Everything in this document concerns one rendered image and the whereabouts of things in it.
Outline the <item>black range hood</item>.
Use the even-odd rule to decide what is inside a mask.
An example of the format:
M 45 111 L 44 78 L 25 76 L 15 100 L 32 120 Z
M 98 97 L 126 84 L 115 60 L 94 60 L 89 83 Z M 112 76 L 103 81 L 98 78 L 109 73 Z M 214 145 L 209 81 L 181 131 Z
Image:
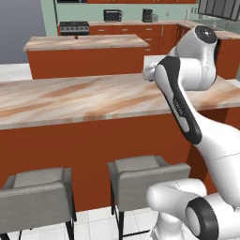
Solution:
M 66 4 L 70 4 L 70 3 L 87 3 L 87 0 L 56 0 L 57 3 L 66 3 Z

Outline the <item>red cupboard run with sink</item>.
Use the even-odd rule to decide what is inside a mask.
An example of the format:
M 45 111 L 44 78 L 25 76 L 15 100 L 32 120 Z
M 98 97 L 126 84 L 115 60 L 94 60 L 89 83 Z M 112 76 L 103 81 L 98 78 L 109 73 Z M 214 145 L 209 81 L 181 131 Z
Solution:
M 225 30 L 216 31 L 217 75 L 225 80 L 235 79 L 240 66 L 240 34 Z

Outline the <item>red wall cupboard run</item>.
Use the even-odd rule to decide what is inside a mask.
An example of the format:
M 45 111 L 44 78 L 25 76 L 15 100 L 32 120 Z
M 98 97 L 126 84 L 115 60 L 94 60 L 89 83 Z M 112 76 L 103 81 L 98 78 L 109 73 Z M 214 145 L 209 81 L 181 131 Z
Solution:
M 86 0 L 88 4 L 196 4 L 198 0 Z

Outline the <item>black coffee machine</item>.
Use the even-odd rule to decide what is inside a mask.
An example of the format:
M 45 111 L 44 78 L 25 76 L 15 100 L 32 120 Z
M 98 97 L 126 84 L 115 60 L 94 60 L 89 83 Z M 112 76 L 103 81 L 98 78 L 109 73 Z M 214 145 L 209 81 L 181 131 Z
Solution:
M 142 21 L 144 23 L 150 23 L 152 21 L 153 10 L 149 8 L 144 8 L 142 10 Z

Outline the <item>black toaster oven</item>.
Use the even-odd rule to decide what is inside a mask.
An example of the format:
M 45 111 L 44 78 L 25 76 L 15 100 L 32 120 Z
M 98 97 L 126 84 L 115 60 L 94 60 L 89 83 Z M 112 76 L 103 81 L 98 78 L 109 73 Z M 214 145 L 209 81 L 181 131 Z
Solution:
M 122 11 L 120 9 L 104 9 L 103 17 L 106 23 L 121 22 Z

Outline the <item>dark framed window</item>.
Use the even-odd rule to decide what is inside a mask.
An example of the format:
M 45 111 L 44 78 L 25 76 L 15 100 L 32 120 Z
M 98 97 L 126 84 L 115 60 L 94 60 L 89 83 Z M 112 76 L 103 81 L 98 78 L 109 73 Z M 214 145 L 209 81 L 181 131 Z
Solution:
M 240 16 L 240 0 L 200 0 L 198 13 L 237 22 Z

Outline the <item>red base cupboard run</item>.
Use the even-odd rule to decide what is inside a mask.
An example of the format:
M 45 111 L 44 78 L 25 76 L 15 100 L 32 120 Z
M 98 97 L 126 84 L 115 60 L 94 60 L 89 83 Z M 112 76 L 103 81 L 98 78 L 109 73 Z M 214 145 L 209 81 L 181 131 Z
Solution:
M 175 23 L 160 22 L 88 22 L 91 41 L 99 48 L 132 46 L 139 41 L 133 39 L 136 35 L 146 42 L 146 55 L 165 54 L 175 45 Z

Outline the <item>marble-top red kitchen island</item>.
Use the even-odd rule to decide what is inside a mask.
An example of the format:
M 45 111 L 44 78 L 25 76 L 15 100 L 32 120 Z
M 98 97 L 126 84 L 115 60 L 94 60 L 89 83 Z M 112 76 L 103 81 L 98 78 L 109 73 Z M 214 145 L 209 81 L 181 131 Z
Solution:
M 24 46 L 34 80 L 141 73 L 146 42 L 99 48 L 90 36 L 31 37 Z

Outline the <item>marble-top red bar counter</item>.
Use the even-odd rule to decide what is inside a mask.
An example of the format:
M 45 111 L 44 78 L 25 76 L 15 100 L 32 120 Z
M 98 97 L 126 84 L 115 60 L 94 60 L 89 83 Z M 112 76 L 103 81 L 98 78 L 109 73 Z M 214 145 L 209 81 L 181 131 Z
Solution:
M 16 173 L 67 167 L 77 209 L 100 208 L 110 203 L 108 162 L 140 155 L 186 162 L 216 190 L 164 97 L 141 75 L 0 82 L 0 187 Z

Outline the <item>grey bar stool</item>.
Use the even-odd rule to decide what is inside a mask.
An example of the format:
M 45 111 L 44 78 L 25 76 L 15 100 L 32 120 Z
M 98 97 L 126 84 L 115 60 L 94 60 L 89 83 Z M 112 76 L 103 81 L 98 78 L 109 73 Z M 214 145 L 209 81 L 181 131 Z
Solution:
M 139 156 L 108 163 L 111 178 L 111 208 L 116 218 L 118 239 L 148 233 L 148 230 L 124 234 L 124 214 L 147 207 L 146 190 L 157 183 L 189 177 L 186 163 L 168 164 L 161 156 Z
M 76 221 L 70 168 L 19 172 L 0 188 L 0 240 L 59 223 L 66 223 L 68 239 L 74 240 Z

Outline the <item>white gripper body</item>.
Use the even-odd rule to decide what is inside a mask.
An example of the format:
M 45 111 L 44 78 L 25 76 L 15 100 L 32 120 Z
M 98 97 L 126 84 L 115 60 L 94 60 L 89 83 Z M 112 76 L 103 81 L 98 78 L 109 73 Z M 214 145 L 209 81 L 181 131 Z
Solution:
M 152 82 L 155 79 L 155 70 L 156 70 L 157 64 L 158 63 L 155 62 L 144 67 L 142 71 L 142 77 L 145 81 Z

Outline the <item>black and steel stove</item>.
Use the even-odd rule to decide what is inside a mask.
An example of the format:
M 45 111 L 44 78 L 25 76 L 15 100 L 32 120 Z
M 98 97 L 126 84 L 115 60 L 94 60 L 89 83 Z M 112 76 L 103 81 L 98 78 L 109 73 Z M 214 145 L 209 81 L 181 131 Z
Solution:
M 90 27 L 88 22 L 60 22 L 61 36 L 88 36 Z

